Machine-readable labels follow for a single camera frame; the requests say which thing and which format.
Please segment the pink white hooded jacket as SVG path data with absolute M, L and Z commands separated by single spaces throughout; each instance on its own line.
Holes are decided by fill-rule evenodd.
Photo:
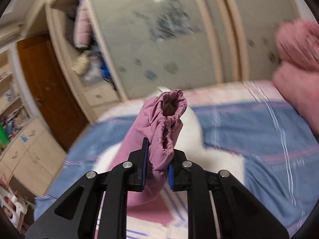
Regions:
M 168 166 L 174 150 L 204 170 L 226 169 L 244 181 L 244 158 L 222 149 L 208 149 L 203 144 L 200 122 L 188 106 L 181 90 L 159 87 L 146 99 L 119 104 L 102 114 L 100 121 L 112 117 L 135 117 L 127 134 L 106 149 L 94 170 L 109 171 L 140 149 L 149 140 L 148 173 L 145 190 L 128 194 L 128 238 L 184 238 L 187 234 L 185 193 L 173 193 L 167 184 Z

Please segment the blue plaid bed sheet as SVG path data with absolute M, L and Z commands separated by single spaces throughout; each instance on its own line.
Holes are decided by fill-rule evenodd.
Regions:
M 107 171 L 140 105 L 92 125 L 36 199 L 39 218 L 86 172 Z M 203 169 L 227 169 L 294 235 L 318 201 L 318 140 L 285 101 L 188 108 L 176 148 Z

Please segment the beige cloth bag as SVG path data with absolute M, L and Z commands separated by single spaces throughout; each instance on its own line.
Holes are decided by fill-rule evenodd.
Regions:
M 71 69 L 77 75 L 83 75 L 88 70 L 90 64 L 89 54 L 90 52 L 88 50 L 85 50 L 74 61 Z

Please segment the clear plastic storage box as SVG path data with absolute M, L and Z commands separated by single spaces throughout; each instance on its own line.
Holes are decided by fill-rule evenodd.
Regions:
M 100 69 L 101 61 L 97 56 L 89 58 L 89 67 L 84 74 L 83 81 L 86 86 L 93 85 L 102 80 L 102 71 Z

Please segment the light wood side cabinet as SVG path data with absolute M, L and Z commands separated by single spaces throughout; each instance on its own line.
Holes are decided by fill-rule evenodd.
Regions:
M 39 118 L 24 127 L 1 153 L 1 174 L 16 179 L 35 196 L 42 196 L 57 176 L 67 154 Z

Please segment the pink floral mattress cover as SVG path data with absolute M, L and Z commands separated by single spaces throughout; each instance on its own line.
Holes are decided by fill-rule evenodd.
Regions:
M 159 86 L 145 98 L 128 100 L 119 103 L 105 111 L 97 119 L 103 122 L 111 118 L 122 116 L 135 116 L 139 113 L 143 104 L 150 98 L 159 96 L 169 89 Z M 208 105 L 224 105 L 236 103 L 250 103 L 265 101 L 284 101 L 280 92 L 271 81 L 245 81 L 220 85 L 207 86 L 194 90 L 184 90 L 184 97 L 190 107 L 202 107 Z

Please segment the brown wooden door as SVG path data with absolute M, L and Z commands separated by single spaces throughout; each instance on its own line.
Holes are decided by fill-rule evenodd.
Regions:
M 68 151 L 89 121 L 65 80 L 49 34 L 17 42 L 23 74 L 42 117 Z

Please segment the rolled pink quilt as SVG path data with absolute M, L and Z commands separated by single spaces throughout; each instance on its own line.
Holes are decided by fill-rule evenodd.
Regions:
M 318 23 L 294 20 L 280 25 L 276 46 L 281 63 L 273 83 L 318 133 Z

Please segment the hanging pink puffer jacket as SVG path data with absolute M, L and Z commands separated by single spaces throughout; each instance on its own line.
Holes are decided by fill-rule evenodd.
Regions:
M 92 38 L 92 27 L 86 0 L 79 0 L 74 25 L 74 46 L 78 49 L 89 47 Z

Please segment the beige sliding door wardrobe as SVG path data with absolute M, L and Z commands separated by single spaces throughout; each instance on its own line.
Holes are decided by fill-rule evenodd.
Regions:
M 67 39 L 79 0 L 52 0 L 45 13 L 53 48 L 89 122 L 157 87 L 195 88 L 270 79 L 275 32 L 299 18 L 295 0 L 86 0 L 96 52 L 111 82 L 86 86 L 71 68 L 85 49 Z

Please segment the wall bookshelf with books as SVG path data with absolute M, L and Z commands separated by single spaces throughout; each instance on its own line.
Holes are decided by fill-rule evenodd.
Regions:
M 25 129 L 30 114 L 20 92 L 9 50 L 1 53 L 1 154 Z

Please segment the blue garment in wardrobe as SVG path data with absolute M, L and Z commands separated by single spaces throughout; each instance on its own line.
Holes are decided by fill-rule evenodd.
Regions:
M 100 70 L 102 73 L 102 78 L 104 78 L 104 79 L 111 78 L 110 71 L 109 71 L 108 66 L 107 66 L 106 62 L 104 61 L 103 57 L 100 57 L 99 59 L 100 59 Z

